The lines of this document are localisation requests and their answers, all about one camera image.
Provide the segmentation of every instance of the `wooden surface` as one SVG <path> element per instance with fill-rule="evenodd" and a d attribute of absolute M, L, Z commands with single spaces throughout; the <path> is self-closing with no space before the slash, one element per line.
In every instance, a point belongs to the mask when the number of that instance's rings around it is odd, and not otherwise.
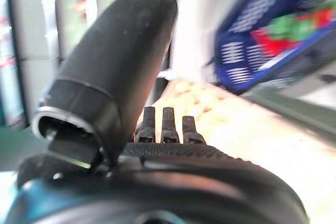
<path fill-rule="evenodd" d="M 208 145 L 286 181 L 302 199 L 312 224 L 336 223 L 336 150 L 308 129 L 207 83 L 171 81 L 153 106 L 157 142 L 165 106 L 175 108 L 181 141 L 182 116 L 195 116 L 197 131 Z"/>

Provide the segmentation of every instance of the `blue crate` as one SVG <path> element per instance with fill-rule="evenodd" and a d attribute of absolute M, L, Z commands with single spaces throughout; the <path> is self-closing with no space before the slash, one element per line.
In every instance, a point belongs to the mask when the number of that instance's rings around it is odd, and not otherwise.
<path fill-rule="evenodd" d="M 299 69 L 308 62 L 311 63 L 311 54 L 303 56 L 302 52 L 327 35 L 328 31 L 333 30 L 335 22 L 329 27 L 316 30 L 307 41 L 275 57 L 275 60 L 261 51 L 250 31 L 267 26 L 273 18 L 314 8 L 323 1 L 242 0 L 242 6 L 229 15 L 216 33 L 215 66 L 219 82 L 231 92 L 242 93 L 257 83 L 283 76 L 283 73 L 295 71 L 295 68 Z M 288 62 L 295 57 L 299 57 L 302 64 L 296 61 L 293 69 Z M 318 60 L 319 55 L 313 57 L 314 60 Z M 269 68 L 260 68 L 270 60 L 272 61 Z"/>

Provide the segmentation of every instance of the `black plastic housing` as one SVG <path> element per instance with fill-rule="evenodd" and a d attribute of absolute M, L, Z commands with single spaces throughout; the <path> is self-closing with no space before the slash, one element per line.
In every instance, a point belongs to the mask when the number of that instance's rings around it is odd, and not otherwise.
<path fill-rule="evenodd" d="M 62 65 L 33 121 L 46 137 L 64 122 L 89 132 L 115 161 L 136 122 L 167 52 L 176 0 L 116 0 Z"/>

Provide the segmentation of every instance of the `white pillar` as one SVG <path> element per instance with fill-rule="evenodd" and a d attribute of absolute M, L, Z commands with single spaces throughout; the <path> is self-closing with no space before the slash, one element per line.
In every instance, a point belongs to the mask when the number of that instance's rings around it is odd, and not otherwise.
<path fill-rule="evenodd" d="M 191 81 L 212 81 L 202 71 L 214 55 L 217 28 L 237 0 L 177 0 L 171 69 Z"/>

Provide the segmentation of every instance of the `green object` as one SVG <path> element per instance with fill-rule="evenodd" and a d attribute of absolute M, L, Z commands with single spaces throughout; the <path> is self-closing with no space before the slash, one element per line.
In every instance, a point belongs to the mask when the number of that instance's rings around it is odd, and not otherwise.
<path fill-rule="evenodd" d="M 292 24 L 290 41 L 302 41 L 315 31 L 314 20 L 312 18 L 295 20 Z"/>
<path fill-rule="evenodd" d="M 42 153 L 48 142 L 34 137 L 30 128 L 0 127 L 0 172 L 16 170 L 26 158 Z"/>
<path fill-rule="evenodd" d="M 269 36 L 273 39 L 286 39 L 290 35 L 294 14 L 281 16 L 272 19 L 267 30 Z"/>

